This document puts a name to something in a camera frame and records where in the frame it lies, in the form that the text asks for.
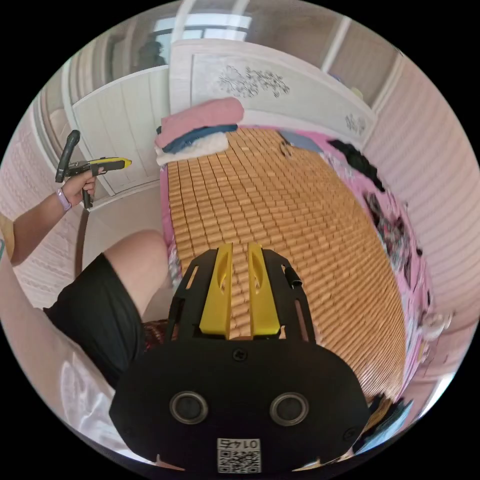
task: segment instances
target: white headboard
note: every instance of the white headboard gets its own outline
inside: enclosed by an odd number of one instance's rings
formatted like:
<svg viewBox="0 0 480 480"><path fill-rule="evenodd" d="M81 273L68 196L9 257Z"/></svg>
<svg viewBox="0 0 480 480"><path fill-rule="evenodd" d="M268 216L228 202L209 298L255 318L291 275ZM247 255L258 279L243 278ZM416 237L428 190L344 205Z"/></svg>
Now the white headboard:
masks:
<svg viewBox="0 0 480 480"><path fill-rule="evenodd" d="M361 148L377 121L372 109L320 69L273 48L236 40L179 40L169 73L172 114L237 97L244 125L333 135Z"/></svg>

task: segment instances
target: folded pink towel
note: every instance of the folded pink towel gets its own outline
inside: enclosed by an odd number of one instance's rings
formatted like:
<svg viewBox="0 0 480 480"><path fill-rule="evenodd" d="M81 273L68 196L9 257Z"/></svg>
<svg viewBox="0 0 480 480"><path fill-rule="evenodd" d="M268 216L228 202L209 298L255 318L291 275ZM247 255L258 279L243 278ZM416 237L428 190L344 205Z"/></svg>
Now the folded pink towel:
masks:
<svg viewBox="0 0 480 480"><path fill-rule="evenodd" d="M156 136L155 144L162 149L194 129L233 125L241 122L243 117L244 108L237 98L209 100L162 118L161 133Z"/></svg>

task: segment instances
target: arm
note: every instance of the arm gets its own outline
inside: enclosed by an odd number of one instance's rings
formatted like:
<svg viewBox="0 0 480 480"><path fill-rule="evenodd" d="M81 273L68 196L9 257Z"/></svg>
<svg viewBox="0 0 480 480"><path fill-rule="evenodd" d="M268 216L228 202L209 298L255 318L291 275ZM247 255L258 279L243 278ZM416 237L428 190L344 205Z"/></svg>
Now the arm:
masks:
<svg viewBox="0 0 480 480"><path fill-rule="evenodd" d="M67 180L62 191L72 207L82 200L82 190L93 196L95 180L91 171ZM26 260L65 213L57 194L52 193L37 206L19 216L13 222L14 248L11 264L16 267Z"/></svg>

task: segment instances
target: black handle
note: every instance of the black handle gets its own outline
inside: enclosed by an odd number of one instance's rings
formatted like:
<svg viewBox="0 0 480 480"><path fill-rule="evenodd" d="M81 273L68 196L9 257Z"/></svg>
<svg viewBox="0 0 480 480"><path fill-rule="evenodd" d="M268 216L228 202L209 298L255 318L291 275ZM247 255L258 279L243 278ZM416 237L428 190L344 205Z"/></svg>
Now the black handle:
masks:
<svg viewBox="0 0 480 480"><path fill-rule="evenodd" d="M77 143L80 141L80 132L78 130L72 130L68 135L65 147L61 153L60 161L58 162L58 167L56 169L55 181L60 184L65 179L65 174L67 173L67 168L72 158L72 153Z"/></svg>
<svg viewBox="0 0 480 480"><path fill-rule="evenodd" d="M81 199L83 200L84 209L91 209L94 206L92 203L92 197L86 190L81 191Z"/></svg>

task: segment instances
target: sticker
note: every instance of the sticker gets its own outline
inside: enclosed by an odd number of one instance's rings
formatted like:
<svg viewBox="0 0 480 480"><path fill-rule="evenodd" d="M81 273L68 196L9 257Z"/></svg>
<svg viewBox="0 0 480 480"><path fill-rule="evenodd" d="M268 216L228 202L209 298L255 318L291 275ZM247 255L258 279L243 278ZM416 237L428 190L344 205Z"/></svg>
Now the sticker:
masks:
<svg viewBox="0 0 480 480"><path fill-rule="evenodd" d="M217 438L220 474L258 474L262 471L259 438Z"/></svg>

